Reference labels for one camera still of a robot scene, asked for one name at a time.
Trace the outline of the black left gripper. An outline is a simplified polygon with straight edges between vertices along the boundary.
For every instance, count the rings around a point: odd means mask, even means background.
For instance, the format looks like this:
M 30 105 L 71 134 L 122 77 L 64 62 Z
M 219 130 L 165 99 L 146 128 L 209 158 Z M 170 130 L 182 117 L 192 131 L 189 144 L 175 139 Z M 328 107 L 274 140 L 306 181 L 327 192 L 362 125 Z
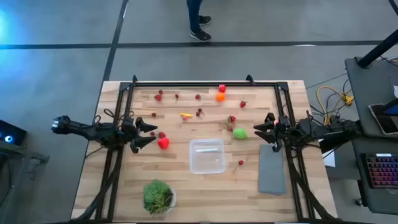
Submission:
M 137 136 L 137 129 L 147 133 L 157 129 L 158 126 L 147 124 L 144 122 L 142 117 L 137 117 L 136 125 L 134 125 L 133 118 L 125 118 L 120 126 L 119 130 L 119 143 L 126 144 L 130 142 L 130 148 L 133 153 L 138 153 L 140 149 L 151 143 L 152 141 L 156 140 L 155 136 L 148 136 L 142 137 Z

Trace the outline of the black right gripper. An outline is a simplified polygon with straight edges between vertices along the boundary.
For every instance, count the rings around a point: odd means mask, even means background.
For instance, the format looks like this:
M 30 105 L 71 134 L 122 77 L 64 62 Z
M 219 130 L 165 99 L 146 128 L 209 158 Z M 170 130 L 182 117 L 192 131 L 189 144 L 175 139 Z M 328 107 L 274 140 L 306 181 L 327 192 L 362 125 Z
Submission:
M 268 113 L 264 123 L 255 125 L 253 128 L 258 130 L 254 134 L 268 142 L 274 144 L 273 152 L 279 152 L 282 148 L 282 141 L 293 136 L 292 131 L 295 129 L 290 126 L 290 119 L 287 116 L 279 116 L 277 122 L 275 122 L 275 116 L 273 113 Z

